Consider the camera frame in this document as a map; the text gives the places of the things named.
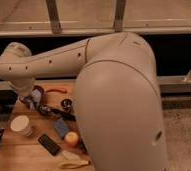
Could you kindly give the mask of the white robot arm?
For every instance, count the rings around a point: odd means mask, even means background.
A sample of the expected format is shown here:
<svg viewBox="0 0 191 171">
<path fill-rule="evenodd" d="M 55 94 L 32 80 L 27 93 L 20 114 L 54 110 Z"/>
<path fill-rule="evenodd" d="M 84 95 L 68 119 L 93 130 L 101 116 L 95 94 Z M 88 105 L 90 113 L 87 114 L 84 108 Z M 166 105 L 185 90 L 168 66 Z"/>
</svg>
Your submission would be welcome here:
<svg viewBox="0 0 191 171">
<path fill-rule="evenodd" d="M 0 55 L 0 79 L 30 94 L 36 78 L 76 78 L 73 108 L 96 171 L 167 171 L 156 61 L 131 32 L 87 38 L 34 55 L 10 43 Z"/>
</svg>

